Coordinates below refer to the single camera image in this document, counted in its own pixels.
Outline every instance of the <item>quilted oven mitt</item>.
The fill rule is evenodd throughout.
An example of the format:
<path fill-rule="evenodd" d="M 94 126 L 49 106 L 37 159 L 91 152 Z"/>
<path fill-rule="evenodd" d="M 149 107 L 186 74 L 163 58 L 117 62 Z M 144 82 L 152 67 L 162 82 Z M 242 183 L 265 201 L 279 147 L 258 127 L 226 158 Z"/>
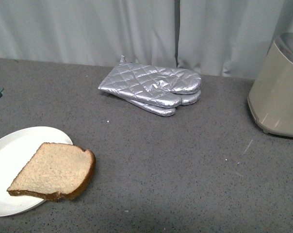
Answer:
<path fill-rule="evenodd" d="M 99 90 L 116 95 L 149 112 L 168 117 L 178 105 L 200 98 L 201 77 L 187 69 L 126 63 L 124 56 L 99 85 Z"/>

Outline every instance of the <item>white curtain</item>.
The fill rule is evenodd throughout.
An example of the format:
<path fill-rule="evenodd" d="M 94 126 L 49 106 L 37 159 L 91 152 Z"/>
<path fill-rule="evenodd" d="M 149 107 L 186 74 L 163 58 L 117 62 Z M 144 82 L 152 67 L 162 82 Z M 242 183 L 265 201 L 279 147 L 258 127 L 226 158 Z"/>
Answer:
<path fill-rule="evenodd" d="M 293 32 L 293 0 L 181 0 L 178 67 L 254 79 L 284 32 Z"/>
<path fill-rule="evenodd" d="M 176 67 L 171 0 L 0 0 L 0 57 Z"/>
<path fill-rule="evenodd" d="M 0 0 L 0 58 L 254 79 L 283 32 L 293 0 Z"/>

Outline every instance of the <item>gray countertop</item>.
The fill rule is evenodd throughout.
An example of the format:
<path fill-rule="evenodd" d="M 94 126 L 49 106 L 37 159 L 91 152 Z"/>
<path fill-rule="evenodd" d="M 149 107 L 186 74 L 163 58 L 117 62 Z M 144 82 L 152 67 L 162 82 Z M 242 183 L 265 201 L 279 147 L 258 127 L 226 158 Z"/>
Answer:
<path fill-rule="evenodd" d="M 111 70 L 0 59 L 0 138 L 50 126 L 97 158 L 79 197 L 0 217 L 0 233 L 293 232 L 293 139 L 255 125 L 252 80 L 203 76 L 165 118 L 100 92 Z"/>

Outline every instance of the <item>white plate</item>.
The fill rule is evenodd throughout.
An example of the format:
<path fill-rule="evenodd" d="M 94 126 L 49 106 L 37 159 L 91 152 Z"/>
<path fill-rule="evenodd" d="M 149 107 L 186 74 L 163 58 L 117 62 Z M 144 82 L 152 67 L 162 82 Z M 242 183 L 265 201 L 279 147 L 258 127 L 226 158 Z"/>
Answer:
<path fill-rule="evenodd" d="M 12 197 L 6 191 L 43 142 L 72 144 L 64 132 L 45 126 L 19 130 L 0 139 L 0 216 L 22 213 L 45 201 L 30 196 Z"/>

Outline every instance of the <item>whole wheat bread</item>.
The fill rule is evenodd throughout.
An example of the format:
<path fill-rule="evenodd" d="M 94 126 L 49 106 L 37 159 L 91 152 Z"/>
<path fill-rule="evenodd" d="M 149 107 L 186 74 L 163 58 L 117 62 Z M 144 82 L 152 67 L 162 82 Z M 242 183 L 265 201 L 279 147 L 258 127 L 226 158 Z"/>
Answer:
<path fill-rule="evenodd" d="M 62 143 L 43 143 L 7 189 L 11 196 L 46 200 L 77 197 L 94 174 L 92 151 Z"/>

